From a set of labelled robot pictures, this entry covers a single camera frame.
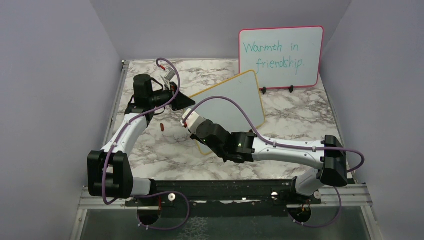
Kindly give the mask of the yellow framed whiteboard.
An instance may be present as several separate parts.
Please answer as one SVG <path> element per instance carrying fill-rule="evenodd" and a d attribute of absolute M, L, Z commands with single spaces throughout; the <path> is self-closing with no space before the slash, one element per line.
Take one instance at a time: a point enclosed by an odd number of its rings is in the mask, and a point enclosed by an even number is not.
<path fill-rule="evenodd" d="M 206 121 L 196 129 L 193 139 L 202 154 L 219 153 L 241 147 L 235 134 L 248 132 L 254 125 L 262 126 L 265 112 L 257 75 L 247 70 L 215 84 L 190 97 L 198 107 L 190 106 L 190 115 L 196 112 Z"/>

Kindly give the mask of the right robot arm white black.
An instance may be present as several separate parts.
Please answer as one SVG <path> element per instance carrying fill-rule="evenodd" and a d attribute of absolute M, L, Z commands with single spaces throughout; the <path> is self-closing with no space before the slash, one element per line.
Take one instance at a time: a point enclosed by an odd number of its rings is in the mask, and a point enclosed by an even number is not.
<path fill-rule="evenodd" d="M 308 166 L 310 169 L 296 176 L 288 190 L 289 199 L 296 204 L 323 186 L 348 184 L 346 152 L 332 135 L 326 135 L 324 141 L 293 141 L 293 147 L 282 147 L 275 138 L 262 140 L 253 132 L 230 133 L 211 120 L 195 123 L 189 130 L 192 139 L 207 146 L 224 162 L 278 161 Z"/>

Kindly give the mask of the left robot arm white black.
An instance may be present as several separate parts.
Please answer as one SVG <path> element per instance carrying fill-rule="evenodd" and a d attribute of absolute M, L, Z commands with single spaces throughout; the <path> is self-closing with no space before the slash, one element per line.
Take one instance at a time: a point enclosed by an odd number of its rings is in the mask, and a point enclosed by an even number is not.
<path fill-rule="evenodd" d="M 106 199 L 138 197 L 147 206 L 157 200 L 152 179 L 133 177 L 129 155 L 158 109 L 170 106 L 173 111 L 179 111 L 194 106 L 196 102 L 179 92 L 177 84 L 169 80 L 164 81 L 160 90 L 154 90 L 155 81 L 148 74 L 133 78 L 134 94 L 121 126 L 101 150 L 92 150 L 88 154 L 88 191 L 91 196 Z"/>

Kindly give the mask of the pink framed whiteboard with writing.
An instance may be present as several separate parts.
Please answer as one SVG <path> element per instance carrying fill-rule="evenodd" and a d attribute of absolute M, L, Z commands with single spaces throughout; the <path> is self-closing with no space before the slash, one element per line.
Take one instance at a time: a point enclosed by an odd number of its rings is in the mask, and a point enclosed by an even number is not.
<path fill-rule="evenodd" d="M 313 87 L 318 83 L 324 33 L 321 25 L 242 29 L 239 72 L 254 71 L 258 86 L 269 90 Z"/>

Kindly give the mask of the pink board stand feet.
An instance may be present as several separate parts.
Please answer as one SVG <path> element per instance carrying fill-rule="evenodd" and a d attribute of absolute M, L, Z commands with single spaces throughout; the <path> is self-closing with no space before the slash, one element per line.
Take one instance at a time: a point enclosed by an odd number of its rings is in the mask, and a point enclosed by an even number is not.
<path fill-rule="evenodd" d="M 259 88 L 259 91 L 263 95 L 265 95 L 269 91 L 281 91 L 281 90 L 287 90 L 290 93 L 292 93 L 294 91 L 294 88 L 295 87 L 293 85 L 291 85 L 291 86 L 284 86 L 284 87 L 261 87 L 261 88 Z"/>

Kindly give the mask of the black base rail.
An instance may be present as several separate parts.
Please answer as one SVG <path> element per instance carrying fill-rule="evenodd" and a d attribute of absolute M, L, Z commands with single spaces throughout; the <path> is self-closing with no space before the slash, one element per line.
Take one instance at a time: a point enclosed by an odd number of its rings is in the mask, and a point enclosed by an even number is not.
<path fill-rule="evenodd" d="M 162 218 L 286 217 L 288 208 L 321 204 L 314 196 L 294 193 L 290 179 L 274 180 L 158 180 L 152 198 L 125 203 L 142 215 Z"/>

